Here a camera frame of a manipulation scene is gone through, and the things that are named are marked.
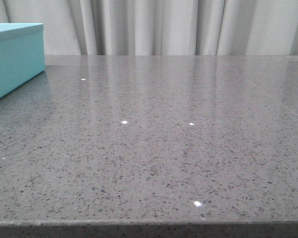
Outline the light blue box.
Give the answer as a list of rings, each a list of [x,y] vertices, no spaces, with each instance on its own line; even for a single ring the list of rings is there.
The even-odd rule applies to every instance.
[[[44,24],[0,23],[0,99],[45,70]]]

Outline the grey-white curtain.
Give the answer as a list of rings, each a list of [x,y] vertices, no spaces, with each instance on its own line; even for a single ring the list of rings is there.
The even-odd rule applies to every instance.
[[[298,0],[0,0],[48,55],[298,55]]]

